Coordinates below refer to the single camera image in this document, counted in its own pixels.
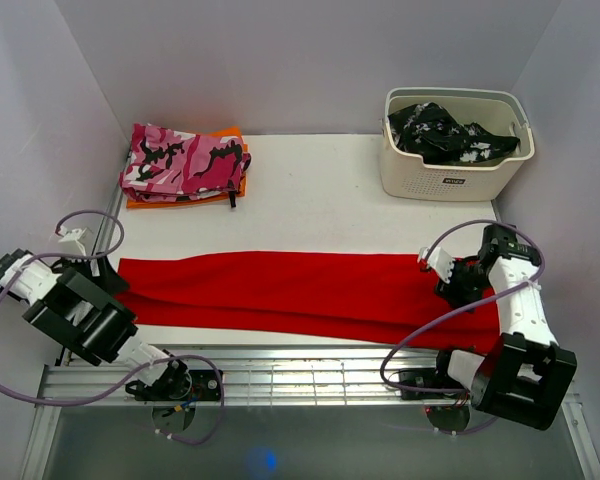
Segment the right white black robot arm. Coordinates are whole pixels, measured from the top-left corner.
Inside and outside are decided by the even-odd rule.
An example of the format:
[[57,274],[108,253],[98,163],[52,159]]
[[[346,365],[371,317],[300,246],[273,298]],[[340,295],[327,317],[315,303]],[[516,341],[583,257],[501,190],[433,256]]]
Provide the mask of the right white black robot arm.
[[577,369],[574,352],[559,346],[545,315],[538,282],[538,247],[514,227],[491,223],[477,254],[453,258],[439,245],[420,253],[433,270],[435,293],[453,309],[474,312],[488,290],[496,297],[499,336],[486,354],[474,347],[438,354],[431,382],[444,397],[464,388],[474,409],[544,431],[553,423]]

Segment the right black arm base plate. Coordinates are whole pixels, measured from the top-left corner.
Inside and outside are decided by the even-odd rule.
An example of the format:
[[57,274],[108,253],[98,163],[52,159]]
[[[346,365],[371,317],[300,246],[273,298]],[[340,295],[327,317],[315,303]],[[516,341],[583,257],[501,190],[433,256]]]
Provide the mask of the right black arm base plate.
[[[434,368],[406,369],[398,372],[398,382],[403,386],[419,388],[441,389],[443,380],[437,374]],[[421,392],[421,391],[402,390],[400,397],[403,401],[447,399],[452,394],[440,392]]]

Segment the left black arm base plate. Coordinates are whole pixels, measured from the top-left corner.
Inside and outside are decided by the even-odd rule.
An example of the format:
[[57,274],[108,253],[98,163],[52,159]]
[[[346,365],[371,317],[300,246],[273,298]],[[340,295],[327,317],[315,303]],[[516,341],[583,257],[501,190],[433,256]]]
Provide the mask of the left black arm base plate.
[[220,383],[212,370],[168,370],[151,385],[140,380],[127,383],[125,393],[136,401],[148,402],[221,399]]

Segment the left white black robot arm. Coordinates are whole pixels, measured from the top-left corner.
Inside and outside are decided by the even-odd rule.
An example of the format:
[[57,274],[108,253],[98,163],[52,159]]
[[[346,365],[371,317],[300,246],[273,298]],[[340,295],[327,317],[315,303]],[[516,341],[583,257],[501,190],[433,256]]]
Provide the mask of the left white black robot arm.
[[107,257],[62,257],[49,265],[17,249],[0,258],[0,293],[25,303],[30,325],[93,366],[147,367],[125,384],[138,401],[179,401],[192,392],[188,367],[138,336],[136,315],[116,299],[129,284]]

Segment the red trousers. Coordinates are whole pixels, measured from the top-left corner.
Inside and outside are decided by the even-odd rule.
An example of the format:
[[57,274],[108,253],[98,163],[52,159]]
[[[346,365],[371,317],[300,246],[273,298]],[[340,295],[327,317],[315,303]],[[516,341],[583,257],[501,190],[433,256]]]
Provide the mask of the red trousers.
[[450,312],[414,254],[244,251],[123,258],[118,300],[139,324],[396,344]]

